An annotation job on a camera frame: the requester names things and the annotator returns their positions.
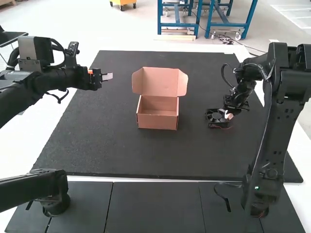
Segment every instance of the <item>blue metal frame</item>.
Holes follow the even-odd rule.
[[[203,4],[203,6],[209,6],[209,5],[210,5],[208,2],[203,2],[202,4]],[[218,4],[219,6],[227,6],[227,7],[228,7],[228,10],[227,10],[226,16],[230,16],[231,9],[232,9],[232,4],[233,4],[233,0],[230,0],[229,3],[221,3],[221,0],[217,0],[217,4]]]
[[[248,29],[249,29],[249,25],[251,24],[251,21],[252,21],[253,14],[255,12],[257,1],[258,0],[252,0],[252,4],[251,4],[251,7],[250,7],[250,10],[249,10],[249,13],[248,13],[248,16],[247,16],[245,23],[230,23],[229,20],[226,18],[231,13],[233,0],[230,0],[229,3],[220,3],[220,0],[217,0],[217,3],[215,2],[215,0],[210,0],[210,3],[203,3],[203,5],[209,5],[209,13],[208,13],[208,19],[207,19],[207,28],[206,28],[206,32],[205,32],[205,38],[209,38],[210,28],[212,26],[217,26],[217,27],[244,28],[244,32],[242,33],[241,38],[245,39],[247,32],[248,32]],[[224,15],[224,13],[221,11],[220,6],[228,6],[228,10],[227,10],[226,15]],[[214,8],[217,11],[221,20],[223,21],[222,23],[212,22],[212,15],[213,15],[213,9]]]
[[[162,27],[188,27],[194,28],[194,35],[198,37],[199,32],[199,24],[201,18],[201,11],[202,11],[202,1],[199,0],[198,3],[198,11],[197,11],[197,18],[195,23],[181,23],[179,18],[179,7],[188,8],[188,16],[191,16],[192,8],[193,8],[193,0],[190,0],[188,4],[188,0],[185,0],[185,4],[174,4],[174,3],[163,3],[162,0],[157,0],[157,34],[162,34]],[[161,23],[161,16],[163,15],[163,7],[164,6],[173,6],[175,12],[175,23]]]

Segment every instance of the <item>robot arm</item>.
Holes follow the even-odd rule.
[[[263,80],[266,121],[258,153],[243,178],[242,206],[254,217],[269,213],[283,185],[287,147],[295,122],[311,97],[311,45],[297,48],[271,43],[267,54],[248,58],[234,69],[238,85],[224,98],[224,109],[237,115],[248,110],[256,81]]]
[[[65,50],[50,38],[23,36],[18,39],[19,47],[11,53],[7,69],[0,72],[0,128],[50,90],[66,91],[74,87],[95,91],[102,87],[103,81],[112,78],[111,74],[102,74],[100,69],[88,71],[87,67],[79,66],[75,58],[79,53],[78,44],[71,42]],[[57,66],[51,66],[53,49],[64,53],[65,60]],[[20,71],[14,71],[17,64]],[[57,97],[58,102],[64,97]],[[29,209],[36,200],[43,206],[46,216],[57,216],[69,207],[67,191],[64,170],[36,169],[23,176],[2,179],[0,212],[26,202],[29,202]]]
[[[67,94],[69,87],[95,91],[111,78],[100,69],[88,71],[87,67],[77,65],[78,42],[71,42],[65,50],[50,38],[22,36],[18,45],[10,55],[7,69],[0,72],[0,128],[50,90],[59,89]],[[64,53],[64,61],[57,66],[51,66],[53,49]],[[20,71],[14,71],[17,64]],[[64,97],[57,97],[58,102]]]

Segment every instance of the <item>box lid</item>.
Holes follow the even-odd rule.
[[[188,75],[179,69],[143,67],[132,75],[134,93],[146,96],[184,96]]]

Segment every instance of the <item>caster wheel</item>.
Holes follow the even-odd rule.
[[[235,39],[236,40],[241,40],[241,34],[240,33],[235,33]]]
[[[213,32],[212,36],[210,37],[212,40],[215,39],[216,32]]]

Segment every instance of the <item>computer fan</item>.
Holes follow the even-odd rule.
[[[225,118],[225,110],[210,108],[205,112],[206,119],[208,120],[209,128],[223,128],[226,129],[229,127],[229,120]]]

